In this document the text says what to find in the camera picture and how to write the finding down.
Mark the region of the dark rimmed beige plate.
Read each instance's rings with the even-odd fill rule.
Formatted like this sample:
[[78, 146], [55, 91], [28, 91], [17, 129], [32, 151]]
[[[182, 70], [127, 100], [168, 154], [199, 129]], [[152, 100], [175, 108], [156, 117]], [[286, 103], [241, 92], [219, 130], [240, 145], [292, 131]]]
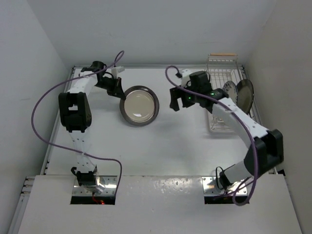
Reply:
[[126, 99], [119, 102], [121, 116], [130, 125], [137, 127], [152, 123], [158, 116], [160, 104], [155, 92], [142, 85], [125, 91]]

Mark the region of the blue floral ceramic plate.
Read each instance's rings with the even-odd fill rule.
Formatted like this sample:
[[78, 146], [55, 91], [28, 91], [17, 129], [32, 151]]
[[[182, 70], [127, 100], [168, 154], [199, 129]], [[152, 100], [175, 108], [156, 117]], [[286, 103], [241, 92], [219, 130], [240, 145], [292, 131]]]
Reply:
[[229, 80], [225, 82], [222, 90], [228, 94], [229, 98], [231, 98], [234, 103], [237, 103], [238, 89], [233, 81]]

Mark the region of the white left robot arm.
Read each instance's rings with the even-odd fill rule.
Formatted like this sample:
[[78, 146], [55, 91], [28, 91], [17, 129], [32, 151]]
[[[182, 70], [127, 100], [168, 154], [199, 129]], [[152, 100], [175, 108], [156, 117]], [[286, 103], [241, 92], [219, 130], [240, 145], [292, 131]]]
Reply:
[[91, 147], [88, 128], [92, 123], [92, 113], [88, 95], [93, 87], [107, 91], [107, 94], [125, 100], [119, 73], [125, 70], [115, 66], [110, 72], [105, 71], [106, 65], [94, 61], [91, 66], [81, 69], [77, 81], [65, 93], [58, 96], [61, 124], [69, 132], [77, 151], [77, 165], [71, 171], [76, 176], [78, 185], [93, 194], [100, 194], [105, 189], [105, 181], [98, 175], [97, 165], [86, 153]]

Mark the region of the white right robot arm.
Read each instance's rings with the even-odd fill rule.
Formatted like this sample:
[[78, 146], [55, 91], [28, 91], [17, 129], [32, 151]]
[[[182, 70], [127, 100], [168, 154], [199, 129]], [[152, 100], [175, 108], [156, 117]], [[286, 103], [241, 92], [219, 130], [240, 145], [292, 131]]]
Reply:
[[249, 177], [255, 179], [284, 160], [283, 136], [277, 129], [270, 131], [258, 124], [233, 102], [220, 88], [213, 89], [210, 75], [205, 71], [178, 71], [180, 85], [170, 89], [170, 108], [179, 111], [178, 99], [188, 108], [194, 104], [221, 118], [243, 140], [248, 151], [244, 159], [221, 171], [217, 185], [225, 190], [235, 182]]

